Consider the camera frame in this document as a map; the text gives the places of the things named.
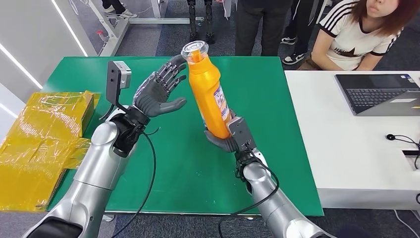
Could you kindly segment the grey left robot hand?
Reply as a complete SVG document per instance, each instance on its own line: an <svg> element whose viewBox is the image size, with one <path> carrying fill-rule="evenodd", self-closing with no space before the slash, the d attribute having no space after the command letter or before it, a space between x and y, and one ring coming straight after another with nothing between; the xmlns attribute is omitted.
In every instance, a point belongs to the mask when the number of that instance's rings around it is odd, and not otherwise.
<svg viewBox="0 0 420 238"><path fill-rule="evenodd" d="M187 78L185 74L180 75L186 66L186 60L181 55L172 57L138 87L132 105L150 118L182 108L187 103L186 98L179 97L172 101L168 98L177 85Z"/></svg>

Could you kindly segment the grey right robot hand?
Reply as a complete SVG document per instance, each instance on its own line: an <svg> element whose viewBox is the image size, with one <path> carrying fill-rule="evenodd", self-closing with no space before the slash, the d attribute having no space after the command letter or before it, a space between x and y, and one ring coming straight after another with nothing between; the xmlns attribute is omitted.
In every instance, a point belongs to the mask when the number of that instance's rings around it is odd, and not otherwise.
<svg viewBox="0 0 420 238"><path fill-rule="evenodd" d="M233 153L239 151L239 146L235 139L232 137L232 134L229 132L229 136L225 139L214 136L209 130L205 130L204 134L207 140L213 145L219 147L227 153Z"/></svg>

